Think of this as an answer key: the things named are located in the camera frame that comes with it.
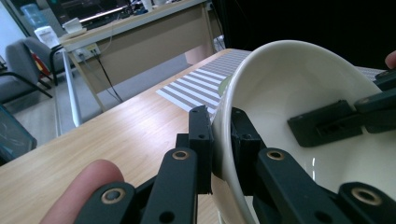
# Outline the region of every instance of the striped pattern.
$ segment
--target striped pattern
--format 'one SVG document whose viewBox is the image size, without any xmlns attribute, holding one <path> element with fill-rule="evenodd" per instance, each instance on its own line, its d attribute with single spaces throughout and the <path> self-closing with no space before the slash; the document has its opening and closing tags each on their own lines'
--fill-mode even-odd
<svg viewBox="0 0 396 224">
<path fill-rule="evenodd" d="M 186 111 L 198 105 L 206 105 L 212 117 L 219 105 L 218 88 L 221 81 L 232 75 L 250 52 L 233 49 L 215 61 L 157 90 L 157 93 Z M 365 67 L 357 68 L 371 80 L 375 80 L 375 75 L 383 71 Z"/>
</svg>

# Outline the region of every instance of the gray office chair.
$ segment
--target gray office chair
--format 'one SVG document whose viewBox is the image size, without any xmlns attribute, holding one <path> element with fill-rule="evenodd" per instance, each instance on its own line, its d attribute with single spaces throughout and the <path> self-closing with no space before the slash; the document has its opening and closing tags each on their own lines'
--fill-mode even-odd
<svg viewBox="0 0 396 224">
<path fill-rule="evenodd" d="M 0 105 L 0 165 L 35 149 L 36 139 Z"/>
<path fill-rule="evenodd" d="M 47 66 L 53 74 L 53 82 L 57 86 L 57 75 L 64 72 L 64 57 L 61 52 L 63 47 L 58 45 L 50 49 L 47 45 L 31 36 L 26 37 L 23 42 Z"/>
<path fill-rule="evenodd" d="M 37 86 L 37 82 L 40 82 L 50 89 L 50 85 L 39 78 L 40 71 L 22 40 L 6 47 L 6 63 L 7 71 L 0 73 L 0 103 L 4 104 L 33 91 L 40 91 L 52 98 Z"/>
</svg>

